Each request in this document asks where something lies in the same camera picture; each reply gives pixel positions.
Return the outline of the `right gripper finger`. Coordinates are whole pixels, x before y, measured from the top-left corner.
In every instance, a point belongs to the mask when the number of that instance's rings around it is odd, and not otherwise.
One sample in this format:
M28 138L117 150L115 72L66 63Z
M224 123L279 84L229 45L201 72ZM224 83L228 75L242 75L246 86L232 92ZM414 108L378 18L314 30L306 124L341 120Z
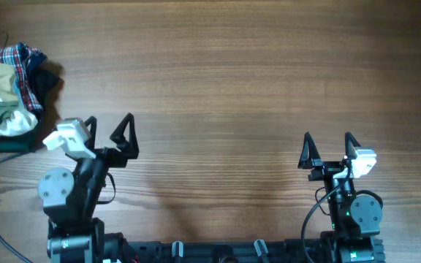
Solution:
M356 150L361 147L361 144L354 138L353 134L348 131L345 133L345 157L347 159L354 159L357 157Z
M298 169L313 169L322 166L322 160L316 148L315 142L307 131L304 134L303 149L298 162Z

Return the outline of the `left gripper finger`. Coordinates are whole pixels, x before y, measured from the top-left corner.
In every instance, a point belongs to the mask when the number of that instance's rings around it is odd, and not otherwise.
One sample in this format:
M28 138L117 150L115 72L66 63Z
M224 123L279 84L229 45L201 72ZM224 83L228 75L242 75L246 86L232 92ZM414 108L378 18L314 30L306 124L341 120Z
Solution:
M85 142L85 145L87 149L93 150L95 147L97 119L94 116L91 116L85 121L85 125L88 128L90 134L90 137Z
M110 135L110 140L116 144L116 148L127 159L137 159L140 150L135 133L133 114L128 113L123 118Z

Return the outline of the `white and beige garment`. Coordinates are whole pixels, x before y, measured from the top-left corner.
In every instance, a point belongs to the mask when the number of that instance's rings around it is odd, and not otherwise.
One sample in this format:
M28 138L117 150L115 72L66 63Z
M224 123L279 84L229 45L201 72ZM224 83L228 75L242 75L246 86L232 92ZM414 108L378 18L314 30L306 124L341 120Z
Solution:
M17 90L15 67L0 64L0 136L16 137L32 131L37 117L22 103Z

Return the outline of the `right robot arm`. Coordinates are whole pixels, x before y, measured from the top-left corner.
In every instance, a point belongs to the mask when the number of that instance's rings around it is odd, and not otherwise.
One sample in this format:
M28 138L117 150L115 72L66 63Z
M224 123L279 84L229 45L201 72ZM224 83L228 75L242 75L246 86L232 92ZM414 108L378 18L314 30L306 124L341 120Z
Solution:
M307 132L297 167L308 169L310 181L322 181L325 195L316 201L300 231L307 262L384 262L383 242L376 236L382 221L382 198L369 190L356 190L354 180L367 175L376 164L376 153L364 148L347 132L345 154L340 161L323 161ZM328 204L332 230L322 232L319 247L309 250L306 227L321 204Z

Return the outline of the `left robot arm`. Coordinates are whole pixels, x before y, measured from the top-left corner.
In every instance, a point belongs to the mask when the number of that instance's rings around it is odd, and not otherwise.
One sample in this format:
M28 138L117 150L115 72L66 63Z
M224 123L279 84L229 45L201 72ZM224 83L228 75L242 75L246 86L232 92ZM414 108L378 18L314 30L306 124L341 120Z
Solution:
M96 118L86 121L68 118L57 124L43 143L48 150L61 148L76 162L74 170L54 168L38 185L45 215L48 216L47 254L55 263L138 262L139 256L124 235L105 233L105 224L93 216L111 168L124 168L139 154L134 116L127 114L110 140L113 148L96 148Z

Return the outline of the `dark green folded garment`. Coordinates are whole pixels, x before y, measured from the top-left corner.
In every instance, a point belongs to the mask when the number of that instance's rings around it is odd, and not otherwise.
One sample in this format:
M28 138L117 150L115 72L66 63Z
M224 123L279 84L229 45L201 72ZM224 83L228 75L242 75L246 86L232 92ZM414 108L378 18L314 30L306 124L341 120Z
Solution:
M35 88L35 95L41 99L43 113L41 121L34 130L16 137L0 138L0 153L20 153L35 151L41 145L42 135L48 134L48 129L54 127L54 121L59 115L54 108L54 101L61 90L63 80L59 77L59 71L38 66L29 74L29 85Z

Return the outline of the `red plaid folded shirt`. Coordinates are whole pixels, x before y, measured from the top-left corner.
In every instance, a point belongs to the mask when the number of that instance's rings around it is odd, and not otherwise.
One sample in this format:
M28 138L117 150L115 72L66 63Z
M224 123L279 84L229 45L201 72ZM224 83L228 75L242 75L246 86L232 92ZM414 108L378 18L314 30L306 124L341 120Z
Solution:
M45 62L46 55L36 48L29 47L23 42L16 45L0 48L0 64L9 64L15 67L15 82L20 92L22 103L25 108L37 117L44 111L35 95L35 89L29 85L29 74Z

